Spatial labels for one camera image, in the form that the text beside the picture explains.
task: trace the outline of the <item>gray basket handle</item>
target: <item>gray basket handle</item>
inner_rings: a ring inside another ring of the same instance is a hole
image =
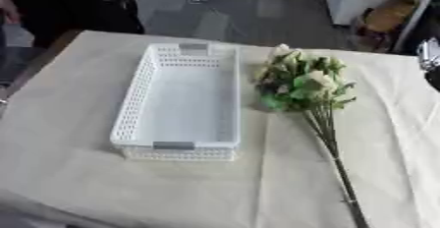
[[[153,142],[154,149],[167,150],[194,150],[193,142]]]
[[[209,56],[209,45],[206,43],[181,43],[179,48],[182,55]]]

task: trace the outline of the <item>dark fabric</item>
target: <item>dark fabric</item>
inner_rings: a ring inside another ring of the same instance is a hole
[[[13,0],[22,25],[47,48],[69,29],[143,33],[135,0]]]

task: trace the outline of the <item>white tablecloth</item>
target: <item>white tablecloth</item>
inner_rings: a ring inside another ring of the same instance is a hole
[[[299,116],[253,106],[241,46],[243,150],[232,163],[134,162],[109,134],[152,42],[194,39],[84,32],[16,93],[0,121],[0,204],[89,227],[351,228],[341,190]],[[314,50],[348,64],[357,102],[338,140],[372,228],[440,227],[440,94],[415,58]]]

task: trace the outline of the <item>white box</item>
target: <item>white box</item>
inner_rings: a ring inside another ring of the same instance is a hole
[[[151,44],[111,133],[128,158],[233,160],[240,63],[226,44]]]

